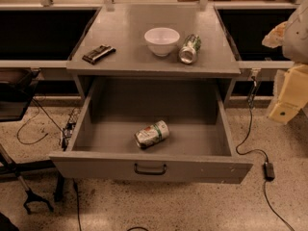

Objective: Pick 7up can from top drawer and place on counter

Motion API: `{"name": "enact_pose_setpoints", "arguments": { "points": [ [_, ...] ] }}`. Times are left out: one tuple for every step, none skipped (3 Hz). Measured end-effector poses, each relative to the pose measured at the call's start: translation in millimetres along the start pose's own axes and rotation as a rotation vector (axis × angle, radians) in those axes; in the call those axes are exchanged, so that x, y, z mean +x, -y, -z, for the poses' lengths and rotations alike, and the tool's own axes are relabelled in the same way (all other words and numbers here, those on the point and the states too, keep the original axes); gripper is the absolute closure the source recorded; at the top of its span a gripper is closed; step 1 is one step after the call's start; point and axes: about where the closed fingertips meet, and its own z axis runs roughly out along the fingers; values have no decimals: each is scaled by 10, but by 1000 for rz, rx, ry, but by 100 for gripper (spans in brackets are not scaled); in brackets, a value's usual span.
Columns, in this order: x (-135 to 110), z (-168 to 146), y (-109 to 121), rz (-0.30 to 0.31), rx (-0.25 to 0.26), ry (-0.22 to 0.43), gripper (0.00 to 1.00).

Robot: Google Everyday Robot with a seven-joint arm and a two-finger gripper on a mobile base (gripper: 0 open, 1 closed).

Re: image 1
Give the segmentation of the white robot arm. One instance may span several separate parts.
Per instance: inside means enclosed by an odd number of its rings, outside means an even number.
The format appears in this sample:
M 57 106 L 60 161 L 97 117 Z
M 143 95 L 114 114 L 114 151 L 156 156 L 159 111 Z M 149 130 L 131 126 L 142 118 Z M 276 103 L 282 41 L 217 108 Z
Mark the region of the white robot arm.
M 303 0 L 287 21 L 275 26 L 262 44 L 281 46 L 283 56 L 295 63 L 286 72 L 277 72 L 278 93 L 269 106 L 269 119 L 287 124 L 308 103 L 308 0 Z

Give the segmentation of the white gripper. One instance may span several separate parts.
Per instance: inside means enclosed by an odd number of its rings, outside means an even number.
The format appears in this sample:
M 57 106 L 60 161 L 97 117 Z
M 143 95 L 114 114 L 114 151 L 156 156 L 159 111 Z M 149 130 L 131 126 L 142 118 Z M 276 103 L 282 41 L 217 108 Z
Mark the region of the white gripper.
M 287 22 L 275 26 L 262 40 L 268 48 L 283 44 Z M 308 103 L 308 65 L 295 64 L 284 74 L 284 82 L 277 102 L 268 107 L 268 118 L 272 121 L 287 124 Z

